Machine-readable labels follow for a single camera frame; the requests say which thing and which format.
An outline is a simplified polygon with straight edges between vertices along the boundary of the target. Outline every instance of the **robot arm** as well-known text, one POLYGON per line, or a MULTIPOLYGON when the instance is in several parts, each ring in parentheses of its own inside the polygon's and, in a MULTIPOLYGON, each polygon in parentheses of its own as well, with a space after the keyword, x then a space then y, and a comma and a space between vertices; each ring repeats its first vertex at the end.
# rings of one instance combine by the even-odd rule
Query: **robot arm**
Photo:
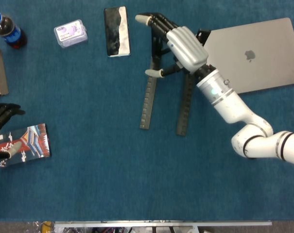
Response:
MULTIPOLYGON (((9 121, 13 115, 22 115, 25 112, 20 110, 20 106, 17 104, 5 104, 0 103, 0 129, 9 121)), ((0 159, 9 159, 15 155, 20 147, 21 142, 15 143, 8 151, 0 151, 0 159)))
MULTIPOLYGON (((167 43, 176 64, 197 78, 197 87, 227 123, 246 123, 231 139, 237 154, 246 158, 275 157, 294 164, 294 133, 273 134, 271 125, 247 107, 229 81, 216 68, 206 65, 208 54, 187 27, 178 27, 159 13, 139 14, 135 19, 150 26, 167 43)), ((165 73, 173 72, 146 70, 147 75, 157 78, 164 77, 165 73)))

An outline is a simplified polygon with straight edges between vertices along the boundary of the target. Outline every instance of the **silver laptop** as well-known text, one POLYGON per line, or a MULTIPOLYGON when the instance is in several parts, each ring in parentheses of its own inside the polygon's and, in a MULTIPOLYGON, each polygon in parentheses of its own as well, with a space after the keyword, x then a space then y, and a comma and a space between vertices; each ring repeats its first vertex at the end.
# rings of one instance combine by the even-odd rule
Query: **silver laptop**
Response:
POLYGON ((289 18, 211 31, 204 48, 237 93, 294 84, 294 30, 289 18))

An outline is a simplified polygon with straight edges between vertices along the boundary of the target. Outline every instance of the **small clear container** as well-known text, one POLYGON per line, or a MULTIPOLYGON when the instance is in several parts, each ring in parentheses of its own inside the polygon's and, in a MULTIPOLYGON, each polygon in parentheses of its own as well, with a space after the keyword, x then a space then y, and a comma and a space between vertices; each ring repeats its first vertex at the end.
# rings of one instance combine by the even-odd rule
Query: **small clear container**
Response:
POLYGON ((62 48, 87 40, 86 28, 80 19, 54 28, 54 33, 62 48))

